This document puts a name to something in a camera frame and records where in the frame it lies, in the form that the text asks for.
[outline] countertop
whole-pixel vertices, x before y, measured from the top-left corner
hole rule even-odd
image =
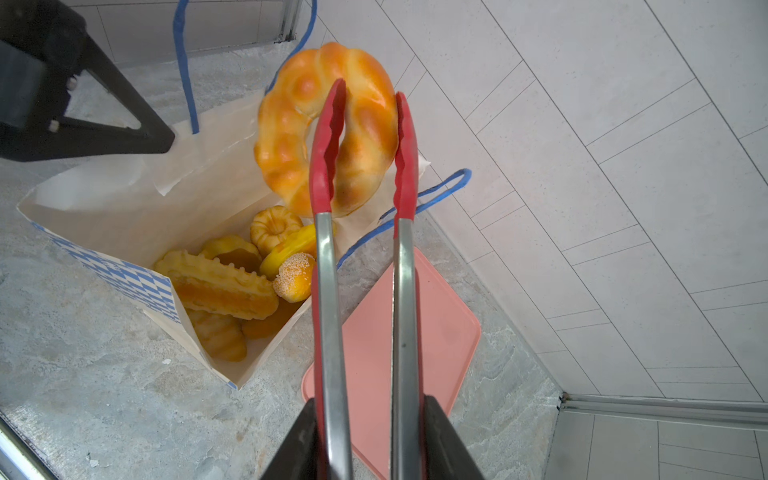
[[[292,47],[191,58],[198,111],[263,88]],[[167,123],[185,119],[175,63],[124,74]],[[90,78],[70,112],[130,124]],[[16,211],[29,189],[82,161],[0,159],[0,412],[61,478],[257,478],[303,406],[310,313],[232,390]],[[340,270],[343,318],[391,263],[391,243],[384,233]],[[488,480],[542,478],[559,388],[429,213],[417,217],[415,244],[482,325],[453,425]],[[373,478],[354,462],[355,478]]]

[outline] pink tray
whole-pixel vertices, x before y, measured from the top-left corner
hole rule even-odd
[[[424,255],[419,272],[424,393],[451,412],[480,341],[480,322]],[[353,451],[379,478],[389,478],[392,396],[392,266],[342,327]],[[314,363],[304,400],[315,396]]]

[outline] blue and white checkered print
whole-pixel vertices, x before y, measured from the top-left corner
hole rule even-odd
[[[80,260],[85,268],[96,272],[118,292],[143,303],[148,309],[162,313],[176,323],[181,323],[176,312],[170,280],[165,276],[119,258],[83,248],[35,222],[32,224],[46,232],[51,240]]]

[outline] red tongs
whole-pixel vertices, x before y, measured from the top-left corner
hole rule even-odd
[[[310,159],[310,201],[315,217],[317,267],[313,271],[315,401],[319,478],[352,478],[344,350],[339,315],[331,199],[339,137],[344,128],[346,83],[336,80],[320,113]],[[395,156],[395,279],[392,308],[392,458],[390,478],[424,478],[419,291],[413,256],[413,218],[419,152],[411,113],[397,94],[399,147]]]

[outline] open bag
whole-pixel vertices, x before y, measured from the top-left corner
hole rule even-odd
[[[203,113],[199,134],[192,135],[189,121],[174,125],[176,141],[166,154],[91,159],[38,185],[18,205],[35,227],[235,389],[266,361],[312,298],[275,336],[249,340],[245,360],[226,362],[208,356],[170,279],[152,266],[168,250],[196,254],[205,241],[230,233],[248,239],[253,216],[281,204],[253,157],[262,97],[259,92]],[[366,204],[334,220],[337,259],[392,207],[394,180],[393,164]]]

